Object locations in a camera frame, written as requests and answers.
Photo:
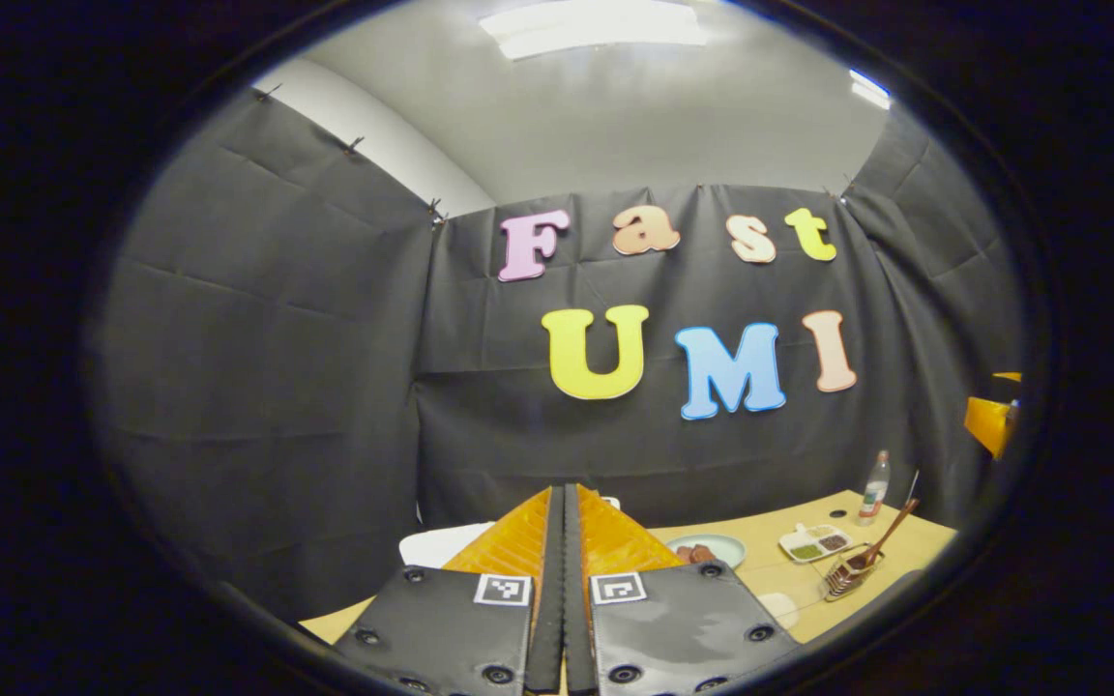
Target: table surface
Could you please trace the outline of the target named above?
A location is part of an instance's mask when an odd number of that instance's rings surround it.
[[[956,533],[956,530],[947,526],[910,514],[889,538],[883,547],[885,559],[861,588],[836,602],[827,602],[823,600],[823,576],[836,565],[837,556],[828,556],[827,559],[814,560],[812,563],[795,563],[781,550],[778,540],[793,531],[798,523],[809,528],[830,523],[848,533],[856,546],[878,541],[888,530],[888,525],[897,519],[897,508],[883,506],[876,516],[874,523],[858,526],[857,511],[861,499],[861,493],[841,490],[840,493],[828,494],[818,501],[762,512],[759,516],[714,523],[666,526],[648,531],[666,542],[690,533],[725,533],[739,538],[746,546],[746,558],[735,568],[737,577],[756,596],[773,591],[788,595],[797,605],[797,623],[789,629],[790,635],[799,643],[808,643],[879,597],[881,591],[887,590],[902,575],[925,568]],[[844,510],[848,514],[831,518],[830,512],[833,510]],[[300,623],[319,638],[333,644],[355,623],[371,600],[368,598],[340,611]]]

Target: black curtain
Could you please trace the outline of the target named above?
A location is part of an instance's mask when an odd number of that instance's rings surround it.
[[[998,228],[936,145],[913,150],[917,133],[893,120],[844,202],[706,185],[555,195],[451,220],[433,251],[417,375],[424,520],[495,519],[545,484],[578,480],[622,499],[642,523],[698,523],[861,490],[886,449],[893,467],[886,501],[903,503],[921,470],[924,517],[959,523],[987,465],[960,424],[965,398],[980,393],[990,370],[1015,366],[1014,298]],[[900,164],[907,176],[888,189],[895,200],[877,194],[889,180],[883,173]],[[645,204],[668,213],[681,243],[623,256],[612,220]],[[805,255],[783,222],[803,207],[827,222],[834,261]],[[571,224],[543,276],[499,282],[501,222],[554,209]],[[778,247],[773,263],[739,259],[725,231],[733,215],[764,222]],[[922,243],[885,245],[902,233]],[[898,272],[915,264],[920,278]],[[590,310],[588,363],[610,371],[618,356],[605,310],[618,304],[649,311],[641,383],[618,400],[567,396],[549,375],[540,317]],[[818,352],[801,322],[823,310],[844,317],[858,373],[844,392],[817,389]],[[785,405],[682,419],[688,384],[677,331],[711,326],[734,353],[755,322],[780,331]]]
[[[428,204],[245,94],[157,177],[89,333],[97,414],[176,549],[278,617],[374,594],[416,530]]]
[[[843,199],[740,186],[565,194],[455,217],[300,114],[246,94],[174,156],[116,256],[89,332],[101,422],[128,483],[178,550],[277,616],[375,591],[398,541],[496,519],[544,486],[616,494],[642,523],[754,514],[861,489],[892,454],[924,517],[971,510],[986,451],[965,398],[1016,370],[1020,321],[1001,231],[950,155],[893,109]],[[616,213],[655,204],[682,234],[623,256]],[[783,217],[827,220],[831,263]],[[539,278],[499,282],[500,223],[569,213]],[[731,251],[759,216],[776,261]],[[613,370],[605,308],[644,304],[645,371],[619,400],[554,386],[540,317],[596,316],[588,362]],[[801,320],[844,316],[858,384],[819,392]],[[685,421],[677,330],[780,330],[786,404]]]

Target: ceiling light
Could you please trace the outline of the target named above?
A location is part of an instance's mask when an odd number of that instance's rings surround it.
[[[869,87],[862,87],[862,85],[854,84],[850,85],[849,91],[852,91],[853,94],[857,94],[857,96],[870,101],[871,105],[879,106],[880,109],[888,109],[889,106],[892,106],[892,102],[889,101],[888,97],[880,97],[879,92],[871,91]]]
[[[480,21],[514,59],[605,43],[703,46],[694,9],[656,0],[560,0],[529,4]]]
[[[858,70],[849,70],[849,76],[853,78],[853,84],[849,85],[849,91],[857,94],[857,96],[862,97],[871,105],[879,106],[880,109],[888,109],[892,105],[892,101],[888,98],[888,91],[871,82]]]

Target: blue letter m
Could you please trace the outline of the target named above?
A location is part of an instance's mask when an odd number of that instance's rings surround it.
[[[737,410],[746,382],[747,411],[765,411],[785,405],[776,374],[776,325],[752,323],[742,331],[737,356],[730,356],[715,331],[706,326],[691,326],[677,331],[677,344],[685,349],[685,360],[691,375],[691,400],[682,406],[686,420],[711,419],[717,405],[712,400],[712,388],[720,393],[730,413]]]

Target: bottle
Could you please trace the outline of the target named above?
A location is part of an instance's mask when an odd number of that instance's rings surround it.
[[[867,479],[867,490],[862,493],[862,507],[858,510],[858,525],[868,526],[876,521],[879,509],[883,506],[883,496],[888,494],[888,479],[891,472],[888,467],[888,450],[880,450],[876,455],[876,468]]]

